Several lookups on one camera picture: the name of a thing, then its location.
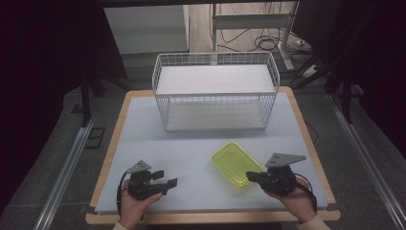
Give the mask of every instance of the wrist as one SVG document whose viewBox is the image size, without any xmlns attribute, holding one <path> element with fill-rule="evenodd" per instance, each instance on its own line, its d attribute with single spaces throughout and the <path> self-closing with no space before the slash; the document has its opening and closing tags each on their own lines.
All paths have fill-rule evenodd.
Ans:
<svg viewBox="0 0 406 230">
<path fill-rule="evenodd" d="M 298 219 L 299 223 L 306 223 L 314 219 L 316 216 L 317 213 L 313 209 L 311 209 L 308 211 L 304 210 L 299 215 L 297 215 L 296 218 Z"/>
<path fill-rule="evenodd" d="M 120 218 L 119 219 L 119 224 L 122 225 L 122 227 L 130 230 L 130 229 L 134 229 L 135 226 L 137 225 L 137 222 L 134 222 L 133 219 L 130 220 L 126 220 L 125 218 Z"/>
</svg>

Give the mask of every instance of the gray floor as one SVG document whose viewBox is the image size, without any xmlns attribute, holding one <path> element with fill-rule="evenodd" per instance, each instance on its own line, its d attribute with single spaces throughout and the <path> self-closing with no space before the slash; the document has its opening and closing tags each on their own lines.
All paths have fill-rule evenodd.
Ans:
<svg viewBox="0 0 406 230">
<path fill-rule="evenodd" d="M 191 34 L 191 39 L 193 36 L 200 36 L 199 40 L 202 40 L 202 34 L 199 31 L 194 33 Z M 210 51 L 210 42 L 208 43 L 207 39 L 200 44 L 197 43 L 191 44 L 191 51 L 192 49 L 195 52 Z M 239 41 L 234 48 L 249 49 L 244 45 L 251 43 Z M 284 72 L 285 69 L 280 56 L 277 53 L 274 54 L 279 70 Z M 123 58 L 128 74 L 128 80 L 123 80 L 123 82 L 134 89 L 150 89 L 150 76 L 152 75 L 155 55 L 129 55 L 123 56 Z M 300 62 L 304 61 L 305 58 L 307 57 L 297 57 Z M 293 80 L 292 78 L 292 74 L 282 74 L 281 85 L 289 85 Z M 396 229 L 380 195 L 364 170 L 350 138 L 337 119 L 331 103 L 324 93 L 325 81 L 326 79 L 316 80 L 302 89 L 294 90 L 294 93 L 304 120 L 308 124 L 307 128 L 314 141 L 331 189 L 341 207 L 341 218 L 338 221 L 329 221 L 327 224 L 333 229 Z M 106 88 L 106 94 L 102 99 L 98 99 L 101 101 L 101 107 L 93 125 L 93 127 L 105 128 L 101 145 L 97 148 L 97 140 L 87 141 L 87 148 L 80 155 L 74 174 L 52 221 L 51 229 L 112 228 L 112 225 L 89 225 L 85 221 L 86 208 L 95 189 L 102 161 L 126 93 L 122 88 L 109 81 L 104 81 L 103 84 Z M 25 181 L 5 209 L 0 218 L 0 229 L 33 229 L 78 134 L 81 114 L 72 111 L 77 104 L 81 104 L 79 92 L 76 89 L 66 95 L 64 110 L 55 130 Z M 356 99 L 351 101 L 351 118 L 353 119 L 353 126 L 370 152 L 377 168 L 383 174 L 399 202 L 405 207 L 406 180 L 403 178 L 406 173 L 405 159 L 369 119 Z M 282 224 L 282 228 L 295 229 L 295 224 L 295 222 L 285 222 Z M 231 229 L 235 226 L 224 225 L 223 227 Z M 244 227 L 245 229 L 272 229 L 273 226 L 251 224 Z M 199 229 L 203 228 L 211 229 L 212 226 L 199 227 Z"/>
</svg>

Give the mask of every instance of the wire basket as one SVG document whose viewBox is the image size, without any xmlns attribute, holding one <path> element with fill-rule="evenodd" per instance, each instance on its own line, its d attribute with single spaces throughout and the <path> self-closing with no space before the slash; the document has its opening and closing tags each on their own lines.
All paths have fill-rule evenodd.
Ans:
<svg viewBox="0 0 406 230">
<path fill-rule="evenodd" d="M 166 131 L 265 129 L 279 85 L 270 52 L 161 54 L 152 76 Z"/>
</svg>

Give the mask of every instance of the human hand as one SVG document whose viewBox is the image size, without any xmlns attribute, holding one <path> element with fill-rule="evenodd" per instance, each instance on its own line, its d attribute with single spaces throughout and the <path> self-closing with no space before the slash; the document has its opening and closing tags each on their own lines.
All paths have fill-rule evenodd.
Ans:
<svg viewBox="0 0 406 230">
<path fill-rule="evenodd" d="M 308 188 L 308 184 L 303 179 L 298 177 L 296 179 L 298 183 Z M 296 187 L 291 194 L 284 196 L 275 195 L 267 191 L 265 191 L 265 193 L 278 199 L 287 211 L 298 219 L 299 223 L 309 222 L 317 215 L 313 209 L 310 197 L 298 187 Z"/>
<path fill-rule="evenodd" d="M 145 200 L 137 200 L 128 193 L 129 180 L 127 179 L 123 185 L 121 215 L 119 223 L 126 229 L 134 229 L 137 223 L 143 217 L 147 207 L 158 201 L 162 194 L 150 196 Z"/>
</svg>

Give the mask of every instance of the yellow-green lid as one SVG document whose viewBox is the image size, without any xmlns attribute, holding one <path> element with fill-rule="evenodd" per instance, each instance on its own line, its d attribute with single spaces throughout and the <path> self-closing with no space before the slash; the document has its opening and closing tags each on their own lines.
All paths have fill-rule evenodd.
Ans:
<svg viewBox="0 0 406 230">
<path fill-rule="evenodd" d="M 262 166 L 235 142 L 230 142 L 215 152 L 212 160 L 239 188 L 249 184 L 246 172 L 262 171 Z"/>
</svg>

